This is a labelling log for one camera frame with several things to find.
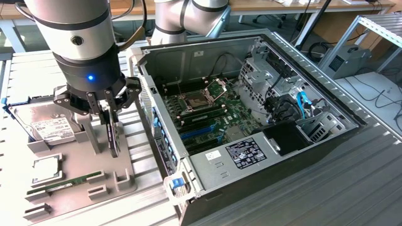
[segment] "gray table surface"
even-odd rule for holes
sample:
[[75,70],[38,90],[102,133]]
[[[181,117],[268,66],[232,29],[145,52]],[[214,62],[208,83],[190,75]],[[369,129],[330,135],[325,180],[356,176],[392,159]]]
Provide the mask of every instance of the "gray table surface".
[[[43,74],[61,76],[54,58],[46,56],[49,53],[17,54],[14,58],[19,60],[14,65],[10,61],[6,64],[13,80],[14,76],[30,79],[33,72],[41,74],[41,61],[50,64],[42,67]],[[122,68],[127,69],[125,57],[121,57],[121,63]],[[25,87],[27,90],[37,85],[34,81],[30,82],[31,85]],[[11,87],[7,90],[19,93],[13,91],[10,82],[7,84],[6,87]],[[178,225],[179,220],[167,200],[155,159],[142,133],[143,127],[135,123],[139,119],[135,107],[123,112],[121,119],[131,146],[138,191],[39,225]],[[321,162],[194,225],[402,225],[402,144],[378,121],[373,118],[368,120],[370,126]],[[22,209],[21,205],[27,205],[21,189],[26,182],[15,180],[15,176],[23,174],[17,165],[31,162],[30,157],[26,159],[22,154],[29,155],[30,150],[25,148],[23,139],[18,138],[22,133],[10,118],[0,122],[0,128],[0,153],[5,154],[0,157],[2,225],[22,225],[27,222],[18,209]]]

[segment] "blue latch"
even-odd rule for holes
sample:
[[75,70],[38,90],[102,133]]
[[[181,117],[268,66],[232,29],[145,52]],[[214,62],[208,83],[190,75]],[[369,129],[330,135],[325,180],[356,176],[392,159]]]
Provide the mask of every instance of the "blue latch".
[[155,117],[155,119],[154,119],[154,127],[157,127],[157,126],[158,126],[158,122],[159,122],[159,118],[158,118],[158,117]]
[[304,103],[308,103],[312,105],[312,101],[309,100],[308,98],[308,94],[305,91],[302,92],[298,92],[297,94],[297,105],[300,106],[301,110],[302,110],[302,116],[304,116],[304,119],[306,118],[305,116],[305,108],[304,108]]
[[173,179],[171,182],[173,182],[171,189],[175,189],[175,188],[182,187],[185,185],[185,179],[183,178]]

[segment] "metal bracket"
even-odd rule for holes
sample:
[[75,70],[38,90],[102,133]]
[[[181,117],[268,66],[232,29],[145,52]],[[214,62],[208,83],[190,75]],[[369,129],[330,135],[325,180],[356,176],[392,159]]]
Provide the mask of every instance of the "metal bracket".
[[75,114],[75,120],[85,127],[85,130],[86,130],[87,135],[89,135],[89,139],[90,139],[91,144],[93,144],[95,154],[102,153],[98,138],[97,138],[97,135],[95,135],[95,132],[94,132],[94,127],[93,127],[93,124],[91,124],[93,116],[90,114],[89,115]]

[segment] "wooden desk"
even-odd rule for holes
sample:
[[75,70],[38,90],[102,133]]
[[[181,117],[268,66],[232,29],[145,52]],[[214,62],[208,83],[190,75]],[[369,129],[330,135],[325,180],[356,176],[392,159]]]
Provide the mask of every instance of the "wooden desk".
[[[149,19],[155,18],[155,3],[154,0],[146,0],[147,3],[147,12]],[[240,22],[244,21],[245,15],[266,15],[266,14],[297,14],[304,13],[306,10],[306,5],[300,3],[292,4],[289,7],[285,7],[282,4],[273,0],[232,0],[233,12],[232,15],[241,16]],[[384,10],[381,13],[385,13],[392,6],[396,4],[389,0],[381,0]],[[111,12],[113,15],[121,15],[126,12],[130,7],[131,0],[111,0]],[[322,0],[318,4],[312,4],[308,9],[308,13],[312,13],[310,19],[308,20],[308,24],[302,31],[302,34],[298,38],[297,44],[304,39],[309,28],[312,27],[313,21],[317,18],[320,9],[325,4],[325,0]],[[364,14],[361,11],[372,10],[372,5],[350,5],[345,3],[342,0],[333,0],[326,12],[345,12],[345,11],[360,11],[357,14]],[[139,0],[137,0],[135,7],[131,11],[131,14],[126,17],[118,19],[117,21],[125,20],[142,20],[142,5]],[[5,4],[0,9],[0,28],[11,41],[13,47],[17,52],[26,52],[25,43],[21,39],[21,36],[17,32],[15,26],[19,25],[33,25],[35,24],[31,20],[29,20],[15,9],[14,5]],[[345,27],[349,27],[350,22],[344,22]],[[336,34],[344,34],[344,31],[333,31]]]

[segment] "aluminum profile table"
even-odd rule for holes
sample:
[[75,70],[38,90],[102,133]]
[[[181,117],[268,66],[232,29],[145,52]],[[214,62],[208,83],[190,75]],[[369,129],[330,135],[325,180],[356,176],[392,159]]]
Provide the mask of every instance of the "aluminum profile table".
[[[389,62],[396,58],[402,50],[402,14],[392,13],[384,15],[362,15],[357,16],[354,19],[349,29],[346,30],[337,46],[329,54],[329,57],[324,62],[320,63],[320,68],[328,68],[330,63],[333,62],[337,53],[342,46],[346,44],[350,39],[352,34],[354,33],[358,25],[364,25],[370,31],[376,32],[380,36],[382,36],[386,40],[389,40],[393,44],[396,44],[400,48],[384,62],[384,64],[378,68],[378,72],[386,67]],[[368,34],[362,35],[357,40],[356,44],[360,44],[365,39]]]
[[[257,32],[248,31],[249,34],[265,32],[268,32],[266,29]],[[294,59],[300,63],[308,64],[309,59],[280,36],[276,43],[286,45],[284,48]],[[23,76],[25,70],[31,73],[42,71],[47,75],[61,74],[50,51],[17,54],[17,58],[21,58],[19,63],[11,63],[11,61],[6,63],[6,71],[11,71],[11,73],[6,73],[9,85],[10,74],[14,74],[15,77]],[[122,55],[119,60],[123,71],[126,71],[127,64]],[[49,61],[50,66],[42,67],[41,61]],[[320,75],[322,72],[316,66],[312,66],[309,71],[318,74],[320,81],[330,87],[333,92],[337,93],[337,90],[342,89],[337,84],[332,84],[325,76]],[[348,105],[357,112],[370,112],[356,99],[350,100]],[[21,220],[21,218],[14,218],[14,210],[18,209],[21,200],[25,201],[25,199],[19,197],[21,200],[10,202],[13,197],[9,197],[5,191],[13,188],[14,184],[19,184],[19,181],[6,175],[14,173],[10,161],[13,158],[18,158],[18,151],[25,150],[19,149],[23,144],[19,146],[6,145],[10,138],[17,135],[14,131],[18,130],[18,127],[14,127],[15,124],[10,118],[6,118],[2,123],[3,117],[0,111],[0,168],[3,168],[0,171],[0,184],[3,184],[0,187],[0,225],[22,225],[21,221],[7,220]],[[139,180],[138,191],[38,225],[179,225],[162,187],[162,178],[142,133],[142,126],[135,123],[138,121],[137,109],[131,107],[119,117],[125,123],[131,146],[131,158]],[[368,128],[346,141],[322,161],[208,216],[194,225],[401,225],[401,138],[396,137],[397,135],[374,114],[366,115],[365,120],[370,124]]]
[[[125,53],[119,54],[123,73],[127,73]],[[21,93],[33,96],[53,94],[65,76],[51,51],[14,54],[5,63],[2,97]],[[66,213],[37,225],[166,225],[179,224],[169,202],[163,180],[145,133],[135,104],[119,114],[127,137],[137,191],[83,209]],[[25,199],[30,187],[30,168],[35,155],[27,147],[29,135],[18,122],[0,110],[0,225],[30,225],[23,212],[31,203]]]

